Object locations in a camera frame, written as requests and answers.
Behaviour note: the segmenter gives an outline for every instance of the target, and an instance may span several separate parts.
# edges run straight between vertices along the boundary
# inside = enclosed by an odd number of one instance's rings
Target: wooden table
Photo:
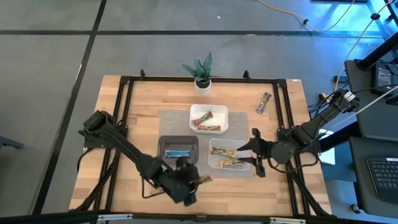
[[[118,92],[120,76],[106,75],[99,90],[95,110],[105,110],[112,114]],[[309,120],[303,86],[300,80],[287,80],[289,98],[295,124]],[[248,114],[249,136],[251,128],[258,128],[262,138],[276,141],[279,127],[275,100],[269,100],[264,114],[256,113],[261,95],[273,93],[271,84],[263,83],[212,83],[208,96],[198,96],[190,82],[141,82],[135,81],[129,108],[127,139],[143,153],[156,155],[159,140],[161,110],[189,111],[192,104],[225,105],[229,111]],[[125,95],[122,98],[119,117],[123,112]],[[280,90],[281,102],[284,102]],[[285,126],[287,117],[282,103]],[[103,160],[104,149],[94,149],[87,154],[80,166],[70,208],[76,208],[97,184]],[[302,164],[312,163],[311,154],[302,154]],[[184,207],[175,204],[167,195],[149,199],[141,197],[141,178],[135,165],[124,155],[119,163],[112,212],[128,213],[173,213],[173,214],[212,214],[212,215],[280,215],[291,216],[290,197],[285,174],[272,170],[263,162],[267,176],[253,179],[215,179],[201,185],[197,192],[197,203]],[[304,167],[305,183],[317,202],[327,212],[331,212],[320,164]],[[146,183],[146,195],[151,186]],[[103,191],[100,208],[104,208],[108,186]],[[303,213],[300,191],[296,186],[298,209]]]

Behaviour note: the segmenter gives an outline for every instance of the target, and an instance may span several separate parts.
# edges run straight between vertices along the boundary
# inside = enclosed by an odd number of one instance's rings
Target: gray mat
[[[212,175],[216,178],[252,179],[252,166],[247,171],[214,169],[208,165],[209,142],[212,138],[242,140],[249,139],[248,114],[228,113],[228,130],[223,134],[197,134],[188,125],[189,111],[163,110],[160,112],[159,137],[163,135],[194,135],[199,139],[199,160],[196,164],[200,175]]]

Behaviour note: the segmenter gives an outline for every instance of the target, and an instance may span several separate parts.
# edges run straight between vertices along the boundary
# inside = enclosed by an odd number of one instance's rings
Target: succulent plant
[[[196,82],[201,83],[203,86],[207,86],[211,79],[211,66],[213,59],[211,57],[211,52],[207,55],[205,61],[200,63],[199,59],[194,59],[195,69],[189,67],[188,65],[182,65],[182,67],[189,72],[195,79]]]

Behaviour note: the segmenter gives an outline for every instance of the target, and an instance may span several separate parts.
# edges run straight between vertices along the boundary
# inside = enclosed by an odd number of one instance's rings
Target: potted plant
[[[195,91],[200,95],[207,95],[211,88],[211,64],[213,59],[211,57],[211,52],[203,62],[200,63],[199,59],[194,59],[195,69],[189,67],[188,65],[182,65],[182,67],[189,72],[195,79]]]

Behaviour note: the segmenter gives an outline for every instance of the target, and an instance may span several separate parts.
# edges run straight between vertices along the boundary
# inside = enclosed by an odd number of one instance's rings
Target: gray floor
[[[91,30],[100,2],[1,0],[0,30]],[[307,16],[318,29],[329,27],[348,6],[309,0],[266,2]],[[351,9],[334,31],[364,29],[371,15],[367,5],[355,4]],[[382,14],[381,21],[388,26],[387,31],[396,32],[394,24],[384,21],[386,16]],[[113,0],[106,5],[99,29],[305,30],[293,17],[250,0]],[[377,25],[369,30],[377,31]],[[86,35],[0,35],[0,136],[25,143],[21,150],[0,150],[0,217],[29,213],[87,41]],[[142,68],[147,75],[187,75],[180,65],[211,51],[214,75],[241,77],[247,69],[252,77],[299,78],[311,104],[320,92],[333,90],[331,79],[355,41],[350,37],[309,36],[97,36],[44,212],[68,209],[83,144],[77,131],[93,111],[103,75],[138,75]],[[380,37],[364,38],[349,58],[363,58],[383,42]],[[352,195],[353,189],[335,180],[327,180],[326,185],[335,215],[394,222],[354,215],[347,206],[355,203],[355,198],[342,199],[342,192]]]

